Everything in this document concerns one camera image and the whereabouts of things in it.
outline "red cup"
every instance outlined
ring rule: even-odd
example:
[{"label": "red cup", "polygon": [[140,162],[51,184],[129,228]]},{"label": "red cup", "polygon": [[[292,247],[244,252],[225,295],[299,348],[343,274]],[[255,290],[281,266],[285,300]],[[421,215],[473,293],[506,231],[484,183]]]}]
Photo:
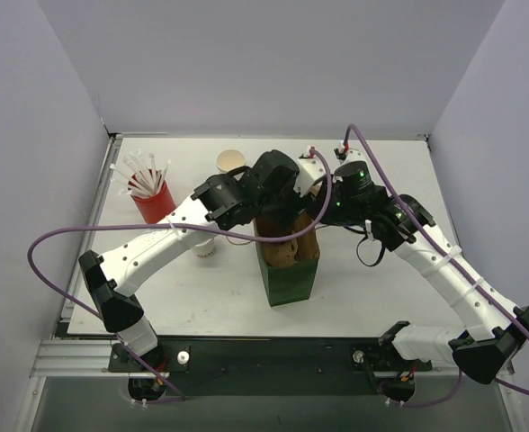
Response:
[{"label": "red cup", "polygon": [[139,198],[138,196],[131,195],[130,197],[137,205],[137,208],[146,223],[157,223],[167,214],[172,213],[176,208],[175,201],[173,201],[173,196],[168,190],[166,182],[163,183],[160,192],[155,196],[151,196],[150,198]]}]

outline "wall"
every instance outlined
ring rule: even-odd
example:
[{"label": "wall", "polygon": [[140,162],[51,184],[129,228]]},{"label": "wall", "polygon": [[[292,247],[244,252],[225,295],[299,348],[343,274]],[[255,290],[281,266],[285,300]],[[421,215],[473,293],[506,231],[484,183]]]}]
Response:
[{"label": "wall", "polygon": [[[433,160],[469,260],[529,304],[529,1],[507,0],[435,127]],[[529,346],[517,356],[529,388]],[[529,399],[525,402],[529,412]]]},{"label": "wall", "polygon": [[503,0],[40,0],[109,131],[430,132]]},{"label": "wall", "polygon": [[[86,220],[107,135],[38,4],[0,0],[0,431],[12,430],[60,298],[26,264],[41,233]],[[78,238],[39,250],[65,284]]]}]

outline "green box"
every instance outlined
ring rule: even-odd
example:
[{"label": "green box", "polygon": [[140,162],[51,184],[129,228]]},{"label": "green box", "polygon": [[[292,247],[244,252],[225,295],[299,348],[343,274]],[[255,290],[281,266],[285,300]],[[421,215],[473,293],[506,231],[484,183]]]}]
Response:
[{"label": "green box", "polygon": [[297,239],[299,251],[306,248],[306,257],[299,262],[285,267],[270,266],[265,260],[263,247],[268,244],[256,243],[256,255],[263,277],[264,289],[271,307],[281,304],[300,302],[308,300],[312,291],[317,274],[319,250],[316,234],[311,231],[303,237],[303,241]]}]

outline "cardboard box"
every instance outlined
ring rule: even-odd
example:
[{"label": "cardboard box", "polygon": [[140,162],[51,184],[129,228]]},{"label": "cardboard box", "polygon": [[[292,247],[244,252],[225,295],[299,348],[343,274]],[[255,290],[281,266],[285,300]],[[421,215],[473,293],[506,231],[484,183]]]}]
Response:
[{"label": "cardboard box", "polygon": [[[311,222],[307,214],[301,215],[292,232],[303,230]],[[257,218],[254,225],[256,235],[280,237],[268,219]],[[256,254],[269,305],[300,302],[310,297],[320,258],[314,230],[289,242],[256,243]]]}]

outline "white table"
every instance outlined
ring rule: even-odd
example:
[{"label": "white table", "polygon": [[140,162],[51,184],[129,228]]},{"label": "white table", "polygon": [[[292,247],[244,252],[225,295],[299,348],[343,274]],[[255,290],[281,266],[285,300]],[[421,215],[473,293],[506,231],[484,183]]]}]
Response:
[{"label": "white table", "polygon": [[[224,149],[238,149],[252,165],[268,149],[296,158],[314,145],[337,167],[333,140],[310,139],[174,139],[125,138],[117,163],[129,151],[153,152],[157,164],[170,158],[167,182],[180,203],[196,186],[217,172],[216,158]],[[372,148],[400,193],[417,198],[435,217],[446,237],[454,241],[449,218],[423,141],[372,141]],[[377,180],[375,170],[372,175]],[[106,194],[101,225],[142,223],[128,196],[112,184]],[[238,232],[252,232],[250,225]],[[134,238],[134,231],[96,233],[92,250],[103,253]],[[344,229],[318,231],[321,257],[310,299],[271,308],[259,272],[255,245],[235,247],[217,238],[217,252],[198,258],[192,252],[154,274],[137,297],[159,335],[377,337],[399,320],[417,325],[459,325],[441,296],[407,263],[387,253],[374,268],[358,262],[359,237]],[[378,252],[363,243],[363,255]],[[92,304],[84,286],[79,298]],[[69,334],[105,334],[103,323],[75,308]]]}]

